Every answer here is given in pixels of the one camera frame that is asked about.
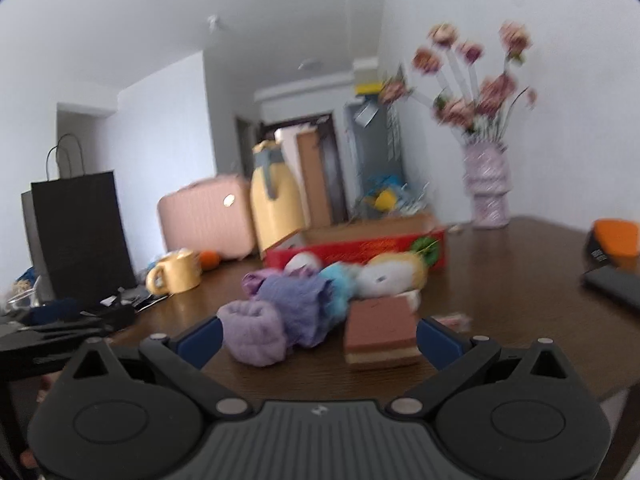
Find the dark brown door frame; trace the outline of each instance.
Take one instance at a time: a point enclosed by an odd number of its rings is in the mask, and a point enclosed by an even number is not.
[[[329,204],[331,205],[332,223],[339,224],[347,222],[349,220],[349,213],[347,210],[347,199],[344,192],[344,179],[342,177],[342,166],[340,164],[340,152],[338,151],[338,141],[335,135],[334,114],[332,112],[298,117],[273,124],[261,123],[259,140],[274,140],[274,133],[277,129],[307,123],[318,130],[320,157],[322,158],[324,180],[326,182],[327,193],[329,195]]]

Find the yellow mug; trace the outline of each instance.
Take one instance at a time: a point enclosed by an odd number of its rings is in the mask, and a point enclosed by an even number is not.
[[[200,264],[193,251],[181,250],[158,261],[146,276],[146,288],[156,296],[186,292],[200,285]],[[156,281],[162,279],[162,286]]]

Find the vase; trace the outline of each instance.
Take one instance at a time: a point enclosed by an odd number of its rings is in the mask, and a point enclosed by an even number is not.
[[[503,146],[475,142],[464,147],[465,189],[471,196],[473,226],[496,229],[509,223],[509,164]]]

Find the red cardboard box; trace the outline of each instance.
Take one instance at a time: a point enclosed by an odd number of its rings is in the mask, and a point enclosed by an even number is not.
[[[444,267],[445,230],[430,214],[302,229],[268,248],[264,263],[284,269],[293,256],[306,251],[318,256],[326,266],[335,262],[365,264],[380,253],[409,251],[414,244],[428,248],[431,269]]]

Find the mug handle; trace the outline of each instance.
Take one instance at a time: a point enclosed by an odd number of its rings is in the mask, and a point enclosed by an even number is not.
[[[158,276],[162,274],[162,282],[164,286],[157,286],[156,280]],[[145,286],[149,292],[151,292],[155,296],[164,296],[169,293],[169,288],[166,286],[166,279],[164,277],[164,265],[157,264],[153,269],[151,269],[146,276]]]

